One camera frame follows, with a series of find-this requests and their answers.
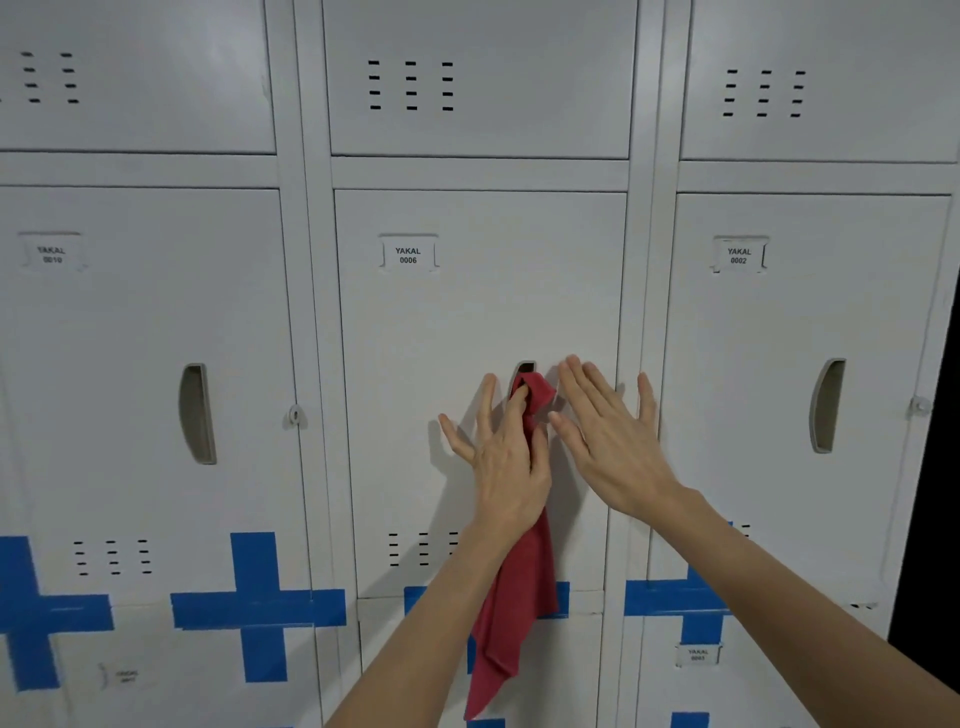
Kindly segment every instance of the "upper locker compartment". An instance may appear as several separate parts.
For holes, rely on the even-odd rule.
[[[636,0],[327,0],[335,155],[626,158]]]
[[[262,0],[0,4],[0,150],[272,154]]]
[[[696,2],[683,157],[954,162],[960,3]]]

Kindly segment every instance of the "hand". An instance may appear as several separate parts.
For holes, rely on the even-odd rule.
[[[580,475],[611,508],[655,521],[660,505],[683,486],[657,440],[657,401],[647,375],[641,372],[636,378],[639,419],[600,370],[589,363],[581,366],[576,356],[560,363],[560,383],[580,426],[559,412],[550,413],[550,424],[572,453]]]
[[[446,415],[440,427],[447,442],[473,467],[476,480],[476,508],[473,521],[494,531],[513,546],[527,532],[546,504],[550,493],[550,456],[546,431],[538,427],[531,447],[523,434],[523,410],[529,388],[524,385],[507,403],[500,428],[493,432],[491,413],[496,376],[483,378],[480,409],[477,412],[476,446],[460,437]]]

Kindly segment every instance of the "locker lock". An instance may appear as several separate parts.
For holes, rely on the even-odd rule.
[[[303,422],[303,410],[300,409],[298,404],[290,407],[290,410],[287,412],[287,422],[294,427],[299,427]]]
[[[913,397],[910,399],[910,416],[919,415],[926,417],[933,411],[933,402],[926,397]]]

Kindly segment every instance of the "left hand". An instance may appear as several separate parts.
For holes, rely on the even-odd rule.
[[[476,508],[473,522],[509,541],[512,546],[537,522],[550,493],[550,456],[546,431],[539,426],[531,446],[523,434],[523,410],[529,388],[524,385],[507,403],[503,422],[493,432],[491,413],[496,376],[483,378],[480,409],[477,412],[476,445],[457,432],[446,415],[440,427],[447,442],[473,467],[476,480]]]

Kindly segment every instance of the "blue tape cross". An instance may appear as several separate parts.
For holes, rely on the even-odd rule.
[[[426,587],[404,587],[403,588],[403,615],[410,614],[414,604],[426,592]],[[570,582],[557,582],[557,604],[558,609],[552,615],[544,615],[538,619],[567,619],[570,616]],[[467,675],[473,674],[473,664],[477,659],[477,642],[470,635],[467,638]]]
[[[670,728],[709,728],[709,713],[674,713],[670,716]]]
[[[185,630],[239,629],[248,683],[287,679],[285,627],[347,624],[342,589],[280,589],[276,535],[231,533],[235,592],[171,594],[174,626]]]
[[[686,579],[627,582],[624,617],[682,616],[681,644],[720,644],[727,605],[703,577],[687,567]]]
[[[108,595],[43,596],[26,536],[0,536],[0,634],[18,691],[60,687],[50,635],[113,629]]]

